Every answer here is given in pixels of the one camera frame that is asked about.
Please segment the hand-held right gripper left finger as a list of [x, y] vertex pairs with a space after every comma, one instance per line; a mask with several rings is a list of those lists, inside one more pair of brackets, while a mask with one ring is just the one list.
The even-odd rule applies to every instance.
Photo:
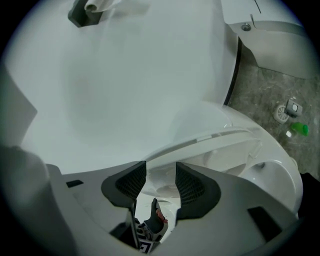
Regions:
[[134, 213], [146, 182], [145, 161], [71, 174], [53, 164], [46, 167], [76, 256], [142, 255]]

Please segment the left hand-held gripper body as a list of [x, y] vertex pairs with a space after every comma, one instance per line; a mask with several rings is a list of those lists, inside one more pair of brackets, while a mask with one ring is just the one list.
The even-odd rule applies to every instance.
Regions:
[[158, 245], [168, 230], [168, 221], [161, 219], [148, 219], [144, 222], [139, 222], [134, 219], [135, 230], [139, 241], [139, 251], [144, 254], [149, 254]]

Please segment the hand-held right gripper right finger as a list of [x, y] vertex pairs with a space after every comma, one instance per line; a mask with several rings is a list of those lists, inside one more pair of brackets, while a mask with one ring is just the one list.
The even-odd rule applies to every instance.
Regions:
[[181, 207], [159, 256], [272, 256], [299, 226], [296, 216], [254, 183], [176, 163]]

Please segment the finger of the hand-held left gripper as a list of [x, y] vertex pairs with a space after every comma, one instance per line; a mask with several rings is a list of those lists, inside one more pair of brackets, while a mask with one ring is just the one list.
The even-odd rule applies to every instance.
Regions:
[[160, 206], [158, 204], [158, 200], [154, 198], [151, 203], [150, 218], [144, 221], [154, 234], [159, 233], [164, 228], [164, 222], [158, 216], [157, 210], [160, 210]]

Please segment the white toilet seat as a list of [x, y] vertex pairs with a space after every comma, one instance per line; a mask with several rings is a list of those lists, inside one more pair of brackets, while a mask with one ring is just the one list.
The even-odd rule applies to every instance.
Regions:
[[192, 164], [239, 175], [259, 154], [262, 140], [248, 129], [228, 129], [167, 145], [147, 156], [146, 183], [142, 193], [176, 198], [176, 163]]

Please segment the white toilet bowl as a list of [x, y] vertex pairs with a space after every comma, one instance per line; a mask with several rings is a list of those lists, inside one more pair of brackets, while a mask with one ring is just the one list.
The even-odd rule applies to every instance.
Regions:
[[238, 175], [224, 173], [254, 183], [297, 215], [303, 197], [303, 183], [297, 163], [259, 124], [256, 123], [252, 131], [262, 142], [257, 157]]

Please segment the white toilet lid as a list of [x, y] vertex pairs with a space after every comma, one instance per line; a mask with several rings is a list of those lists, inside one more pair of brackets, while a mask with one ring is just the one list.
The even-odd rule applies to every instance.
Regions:
[[174, 116], [170, 126], [170, 144], [179, 145], [202, 137], [253, 133], [257, 124], [239, 111], [218, 103], [201, 101], [183, 108]]

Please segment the person's left hand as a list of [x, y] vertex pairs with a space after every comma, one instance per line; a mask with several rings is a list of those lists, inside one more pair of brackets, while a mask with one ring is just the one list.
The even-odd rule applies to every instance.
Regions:
[[161, 220], [162, 223], [164, 223], [164, 224], [168, 223], [168, 220], [164, 217], [164, 215], [162, 214], [162, 212], [159, 208], [155, 211], [155, 213], [156, 213], [157, 217], [159, 218], [159, 220]]

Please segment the person's black trousers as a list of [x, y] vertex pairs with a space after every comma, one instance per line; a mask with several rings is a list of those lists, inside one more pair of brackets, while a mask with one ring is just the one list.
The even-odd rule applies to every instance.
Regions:
[[302, 173], [303, 195], [298, 211], [299, 217], [306, 217], [320, 211], [320, 181], [310, 173]]

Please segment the green plastic bottle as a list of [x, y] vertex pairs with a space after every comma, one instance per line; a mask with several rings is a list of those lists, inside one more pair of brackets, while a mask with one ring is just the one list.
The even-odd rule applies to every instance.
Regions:
[[290, 128], [305, 137], [309, 135], [309, 127], [302, 122], [294, 122], [291, 124]]

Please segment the small grey plug box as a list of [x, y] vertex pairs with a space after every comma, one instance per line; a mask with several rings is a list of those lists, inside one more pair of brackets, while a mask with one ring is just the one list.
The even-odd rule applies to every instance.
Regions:
[[292, 99], [288, 99], [285, 106], [285, 113], [291, 118], [297, 118], [302, 115], [303, 107]]

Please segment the black paper holder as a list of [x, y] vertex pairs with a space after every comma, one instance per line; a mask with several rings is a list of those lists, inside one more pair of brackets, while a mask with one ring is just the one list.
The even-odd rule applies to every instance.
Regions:
[[103, 11], [98, 11], [95, 4], [88, 4], [89, 0], [74, 0], [68, 19], [78, 28], [97, 25], [100, 22]]

